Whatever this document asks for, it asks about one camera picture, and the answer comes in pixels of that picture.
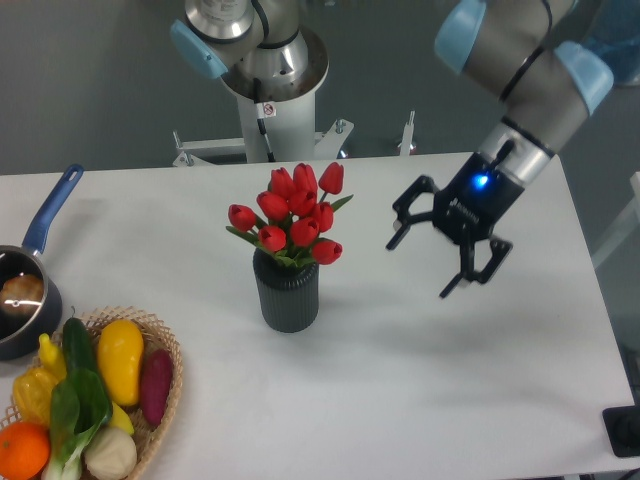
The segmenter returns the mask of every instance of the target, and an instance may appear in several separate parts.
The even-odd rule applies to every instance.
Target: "tulip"
[[[229,221],[241,232],[246,232],[256,224],[256,214],[244,205],[231,205],[229,207]]]
[[[320,225],[321,232],[326,232],[333,225],[333,209],[329,202],[317,203],[311,211],[311,216]]]
[[[299,163],[293,169],[293,183],[298,190],[307,190],[315,194],[318,193],[318,182],[313,168],[304,163]]]
[[[281,222],[289,215],[287,201],[275,193],[262,192],[258,195],[256,202],[269,220]]]
[[[315,192],[309,190],[300,190],[291,195],[289,199],[289,210],[294,215],[304,217],[311,213],[316,204],[317,196]]]
[[[327,167],[320,177],[318,185],[320,185],[320,188],[325,192],[337,195],[342,191],[343,180],[344,166],[340,165],[338,162],[333,162]]]
[[[296,185],[284,167],[271,171],[271,191],[285,200],[296,193]]]
[[[323,240],[311,249],[311,256],[320,265],[330,265],[342,255],[342,245],[333,240]]]
[[[291,241],[297,247],[308,247],[320,233],[320,225],[312,217],[306,217],[297,222],[293,222],[289,234]]]
[[[280,227],[267,225],[258,232],[260,243],[270,252],[282,250],[287,244],[287,234]]]

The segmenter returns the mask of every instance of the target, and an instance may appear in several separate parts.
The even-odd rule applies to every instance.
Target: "black vase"
[[[294,270],[282,267],[267,253],[256,249],[253,254],[262,316],[279,332],[304,330],[318,315],[317,263]]]

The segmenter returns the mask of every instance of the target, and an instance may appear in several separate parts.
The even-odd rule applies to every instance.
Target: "artificial tulip bouquet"
[[[267,220],[244,205],[229,207],[227,230],[268,253],[278,265],[302,269],[318,263],[329,265],[342,254],[342,245],[321,235],[333,225],[333,214],[353,195],[329,203],[328,194],[342,191],[344,167],[333,162],[316,181],[313,168],[300,163],[293,178],[284,168],[271,171],[267,191],[257,203]],[[318,187],[323,191],[318,199]]]

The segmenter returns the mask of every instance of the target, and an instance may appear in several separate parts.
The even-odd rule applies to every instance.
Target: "wicker basket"
[[[138,463],[126,478],[127,480],[137,479],[142,475],[144,469],[158,450],[164,435],[171,425],[178,400],[180,400],[180,394],[182,392],[182,356],[180,354],[180,344],[162,320],[159,320],[153,314],[146,313],[143,310],[136,310],[133,307],[106,307],[103,310],[95,310],[89,314],[82,314],[78,318],[87,326],[94,346],[97,344],[100,333],[105,326],[118,318],[126,318],[133,321],[142,332],[145,359],[149,354],[160,348],[164,348],[171,355],[173,361],[173,380],[171,382],[171,390],[169,391],[169,398],[167,399],[167,409],[162,418],[162,423],[157,428],[154,428],[147,423],[140,408],[125,408],[135,429],[133,440],[138,452]],[[61,332],[55,332],[51,339],[54,343],[60,345],[62,343]],[[31,366],[40,366],[40,360],[37,356],[34,357]],[[20,413],[18,412],[18,408],[15,405],[11,405],[6,409],[6,416],[0,420],[0,430],[19,420]],[[81,479],[93,478],[86,469],[83,471]]]

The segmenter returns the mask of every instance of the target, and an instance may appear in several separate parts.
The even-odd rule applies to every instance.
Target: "gray floor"
[[[474,150],[503,109],[433,54],[455,3],[301,0],[303,22],[331,62],[317,94],[318,129],[346,118],[356,125],[352,156],[393,155],[415,109],[419,153]],[[582,0],[547,43],[580,41],[599,4]],[[183,141],[240,137],[234,100],[193,73],[169,41],[182,15],[182,0],[0,0],[0,175],[72,162],[169,167],[173,129]],[[614,90],[561,152],[590,248],[631,200],[639,152],[640,88]],[[616,337],[632,350],[640,350],[639,247],[636,232],[598,271]]]

